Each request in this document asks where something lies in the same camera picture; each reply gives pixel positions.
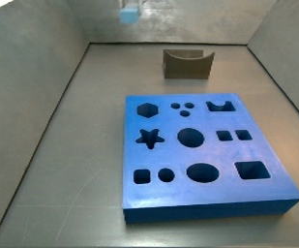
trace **circular hole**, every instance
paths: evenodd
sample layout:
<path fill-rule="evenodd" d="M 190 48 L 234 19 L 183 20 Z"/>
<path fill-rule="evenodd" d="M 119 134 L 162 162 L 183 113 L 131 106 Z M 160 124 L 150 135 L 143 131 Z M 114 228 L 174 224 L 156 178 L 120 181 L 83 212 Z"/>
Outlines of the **circular hole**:
<path fill-rule="evenodd" d="M 191 113 L 187 110 L 180 111 L 180 115 L 188 117 Z"/>
<path fill-rule="evenodd" d="M 202 146 L 204 142 L 204 136 L 199 130 L 194 128 L 186 128 L 179 132 L 178 140 L 183 146 L 195 148 Z"/>
<path fill-rule="evenodd" d="M 175 172 L 170 169 L 162 169 L 158 173 L 158 177 L 163 182 L 171 182 L 175 179 Z"/>
<path fill-rule="evenodd" d="M 176 103 L 174 103 L 174 104 L 171 104 L 171 108 L 172 108 L 172 109 L 179 109 L 179 108 L 180 108 L 180 105 L 176 104 Z"/>
<path fill-rule="evenodd" d="M 219 171 L 214 166 L 199 163 L 187 168 L 187 176 L 195 182 L 208 183 L 218 179 Z"/>
<path fill-rule="evenodd" d="M 186 108 L 187 109 L 192 109 L 194 108 L 194 104 L 192 103 L 186 103 Z"/>

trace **blue foam block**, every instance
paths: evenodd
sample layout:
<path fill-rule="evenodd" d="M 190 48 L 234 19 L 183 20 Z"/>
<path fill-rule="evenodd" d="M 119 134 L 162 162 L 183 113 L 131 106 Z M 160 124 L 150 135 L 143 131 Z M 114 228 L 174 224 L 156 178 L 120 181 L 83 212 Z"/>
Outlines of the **blue foam block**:
<path fill-rule="evenodd" d="M 127 97 L 127 223 L 283 214 L 297 202 L 236 94 Z"/>
<path fill-rule="evenodd" d="M 135 6 L 124 7 L 119 11 L 119 21 L 124 24 L 132 24 L 139 21 L 139 8 Z"/>

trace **star-shaped hole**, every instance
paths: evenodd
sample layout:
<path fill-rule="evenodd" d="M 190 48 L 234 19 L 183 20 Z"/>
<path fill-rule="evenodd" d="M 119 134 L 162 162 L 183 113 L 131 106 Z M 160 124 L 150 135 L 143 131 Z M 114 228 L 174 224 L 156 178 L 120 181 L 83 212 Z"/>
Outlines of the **star-shaped hole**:
<path fill-rule="evenodd" d="M 158 135 L 159 130 L 154 129 L 147 131 L 144 129 L 140 130 L 142 136 L 136 139 L 136 143 L 144 143 L 150 150 L 154 149 L 154 145 L 158 142 L 164 142 L 164 138 Z"/>

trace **gray wall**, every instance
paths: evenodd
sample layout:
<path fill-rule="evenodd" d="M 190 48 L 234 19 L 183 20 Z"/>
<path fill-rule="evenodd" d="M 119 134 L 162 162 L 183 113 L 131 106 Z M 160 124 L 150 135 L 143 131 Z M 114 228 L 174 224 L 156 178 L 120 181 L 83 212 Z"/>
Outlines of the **gray wall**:
<path fill-rule="evenodd" d="M 0 220 L 87 45 L 64 0 L 0 8 Z"/>
<path fill-rule="evenodd" d="M 94 43 L 243 44 L 276 0 L 148 0 L 136 24 L 119 23 L 116 0 L 67 0 Z"/>
<path fill-rule="evenodd" d="M 277 1 L 248 47 L 299 109 L 299 0 Z"/>

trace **rectangular hole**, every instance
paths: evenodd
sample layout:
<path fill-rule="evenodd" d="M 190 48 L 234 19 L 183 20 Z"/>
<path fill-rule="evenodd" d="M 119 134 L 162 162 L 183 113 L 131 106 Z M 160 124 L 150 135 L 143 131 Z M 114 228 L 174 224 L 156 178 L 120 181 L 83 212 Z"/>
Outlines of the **rectangular hole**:
<path fill-rule="evenodd" d="M 150 170 L 135 170 L 134 171 L 134 182 L 136 184 L 150 183 Z"/>
<path fill-rule="evenodd" d="M 252 140 L 247 130 L 236 130 L 235 133 L 239 140 Z"/>
<path fill-rule="evenodd" d="M 243 180 L 271 178 L 262 161 L 236 162 L 236 171 Z"/>
<path fill-rule="evenodd" d="M 231 133 L 228 131 L 216 131 L 216 136 L 218 136 L 219 141 L 234 140 Z"/>

